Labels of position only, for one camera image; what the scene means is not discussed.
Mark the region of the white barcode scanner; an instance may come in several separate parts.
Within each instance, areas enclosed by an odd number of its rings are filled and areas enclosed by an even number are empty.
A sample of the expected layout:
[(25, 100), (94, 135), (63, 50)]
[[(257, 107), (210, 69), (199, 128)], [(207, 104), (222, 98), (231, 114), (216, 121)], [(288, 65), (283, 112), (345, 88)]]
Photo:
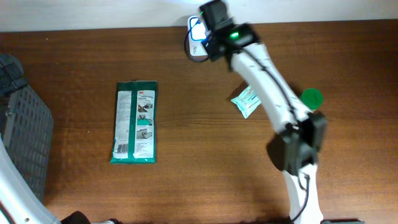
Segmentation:
[(202, 46), (202, 41), (207, 38), (205, 24), (198, 16), (190, 16), (187, 21), (189, 53), (192, 57), (207, 56), (207, 52)]

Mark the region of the green 3M gloves package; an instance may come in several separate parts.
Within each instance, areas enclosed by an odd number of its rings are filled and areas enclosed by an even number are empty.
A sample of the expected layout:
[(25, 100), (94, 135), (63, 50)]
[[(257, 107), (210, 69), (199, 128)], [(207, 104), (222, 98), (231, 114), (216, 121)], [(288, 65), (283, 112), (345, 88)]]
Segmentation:
[(157, 81), (134, 80), (117, 83), (110, 163), (155, 163), (157, 90)]

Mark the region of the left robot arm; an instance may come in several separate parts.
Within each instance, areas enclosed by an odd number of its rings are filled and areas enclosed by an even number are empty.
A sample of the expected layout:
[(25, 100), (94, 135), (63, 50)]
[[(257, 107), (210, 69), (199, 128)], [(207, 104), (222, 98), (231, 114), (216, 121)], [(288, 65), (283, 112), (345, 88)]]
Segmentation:
[(1, 223), (89, 223), (76, 211), (59, 220), (27, 185), (1, 143)]

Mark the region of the grey plastic mesh basket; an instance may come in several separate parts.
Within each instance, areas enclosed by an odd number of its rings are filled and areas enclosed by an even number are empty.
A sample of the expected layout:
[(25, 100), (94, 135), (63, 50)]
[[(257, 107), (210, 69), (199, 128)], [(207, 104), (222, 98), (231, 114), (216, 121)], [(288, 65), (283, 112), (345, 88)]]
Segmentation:
[(28, 84), (21, 62), (1, 54), (1, 138), (11, 161), (39, 201), (45, 181), (54, 118)]

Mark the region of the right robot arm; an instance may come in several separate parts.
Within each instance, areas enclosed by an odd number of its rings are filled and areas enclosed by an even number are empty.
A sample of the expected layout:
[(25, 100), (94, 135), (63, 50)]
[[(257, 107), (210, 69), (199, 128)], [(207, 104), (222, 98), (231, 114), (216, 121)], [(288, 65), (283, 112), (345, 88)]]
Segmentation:
[(318, 153), (327, 120), (303, 104), (276, 69), (252, 25), (237, 25), (223, 1), (199, 7), (208, 37), (202, 42), (209, 59), (224, 57), (259, 98), (275, 132), (267, 145), (273, 165), (283, 173), (291, 223), (321, 223), (317, 193)]

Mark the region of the teal wipes pack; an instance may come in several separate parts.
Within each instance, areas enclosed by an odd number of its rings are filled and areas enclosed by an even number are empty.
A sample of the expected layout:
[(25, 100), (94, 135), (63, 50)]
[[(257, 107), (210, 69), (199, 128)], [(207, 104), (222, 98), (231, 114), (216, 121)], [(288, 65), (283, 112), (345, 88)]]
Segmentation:
[(261, 105), (261, 100), (257, 97), (250, 85), (237, 97), (233, 98), (231, 102), (237, 106), (244, 119), (247, 119), (256, 110), (256, 108)]

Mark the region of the green lid jar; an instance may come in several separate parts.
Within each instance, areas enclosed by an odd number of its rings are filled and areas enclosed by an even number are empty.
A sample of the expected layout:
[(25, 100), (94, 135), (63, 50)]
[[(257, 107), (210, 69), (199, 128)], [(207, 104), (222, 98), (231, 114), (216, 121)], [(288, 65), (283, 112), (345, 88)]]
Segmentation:
[(316, 88), (309, 88), (303, 91), (300, 95), (300, 100), (312, 111), (315, 111), (321, 107), (324, 101), (323, 94)]

